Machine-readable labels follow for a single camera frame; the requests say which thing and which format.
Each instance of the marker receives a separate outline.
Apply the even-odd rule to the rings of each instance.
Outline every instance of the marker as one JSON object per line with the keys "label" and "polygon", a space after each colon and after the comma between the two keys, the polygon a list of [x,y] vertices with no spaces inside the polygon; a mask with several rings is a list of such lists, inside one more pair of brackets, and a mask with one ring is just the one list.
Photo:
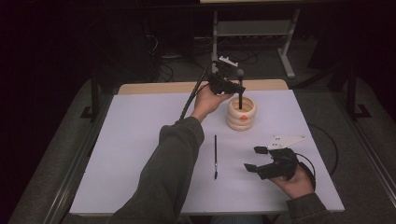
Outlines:
{"label": "marker", "polygon": [[218,137],[215,135],[215,179],[218,178]]}

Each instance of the hand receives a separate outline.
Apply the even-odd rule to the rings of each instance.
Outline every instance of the hand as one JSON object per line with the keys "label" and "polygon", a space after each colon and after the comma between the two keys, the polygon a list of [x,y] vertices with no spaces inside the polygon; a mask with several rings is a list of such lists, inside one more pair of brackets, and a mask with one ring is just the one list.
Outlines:
{"label": "hand", "polygon": [[282,176],[270,180],[280,187],[291,199],[315,192],[308,175],[299,165],[297,165],[296,172],[290,180],[285,180]]}
{"label": "hand", "polygon": [[191,116],[202,122],[208,114],[215,111],[223,101],[230,99],[232,96],[233,94],[215,95],[209,86],[205,85],[200,88],[195,98],[194,110]]}

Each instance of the right hand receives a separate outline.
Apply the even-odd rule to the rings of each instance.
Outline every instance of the right hand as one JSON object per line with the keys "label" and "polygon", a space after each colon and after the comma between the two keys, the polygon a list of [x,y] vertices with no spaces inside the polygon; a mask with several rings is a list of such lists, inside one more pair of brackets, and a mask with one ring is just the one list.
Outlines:
{"label": "right hand", "polygon": [[297,165],[296,172],[290,180],[286,180],[286,177],[283,176],[270,180],[280,187],[291,199],[315,192],[308,175],[299,165]]}

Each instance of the cup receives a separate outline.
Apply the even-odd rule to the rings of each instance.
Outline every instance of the cup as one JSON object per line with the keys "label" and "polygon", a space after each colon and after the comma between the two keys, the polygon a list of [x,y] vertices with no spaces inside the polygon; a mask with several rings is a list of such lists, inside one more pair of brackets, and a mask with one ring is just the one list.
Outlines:
{"label": "cup", "polygon": [[253,126],[257,106],[246,96],[242,97],[242,109],[239,109],[239,97],[234,97],[228,103],[227,124],[230,128],[242,132]]}

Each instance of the white paper sheet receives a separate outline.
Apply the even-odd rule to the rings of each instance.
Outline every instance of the white paper sheet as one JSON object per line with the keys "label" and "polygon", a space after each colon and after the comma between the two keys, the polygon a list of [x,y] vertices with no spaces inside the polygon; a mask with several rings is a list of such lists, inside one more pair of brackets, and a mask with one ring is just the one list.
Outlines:
{"label": "white paper sheet", "polygon": [[[205,141],[182,213],[274,213],[287,211],[288,197],[269,180],[249,173],[244,163],[264,165],[270,155],[256,154],[276,134],[303,135],[291,148],[311,160],[317,172],[317,194],[332,211],[344,206],[334,188],[292,91],[247,91],[258,107],[253,127],[245,132],[226,123],[228,102],[203,122]],[[134,194],[139,175],[158,144],[161,127],[178,120],[189,93],[115,96],[70,209],[72,214],[116,212]],[[187,112],[191,113],[193,102]],[[214,136],[218,137],[218,179],[214,179]],[[299,158],[308,167],[309,162]]]}

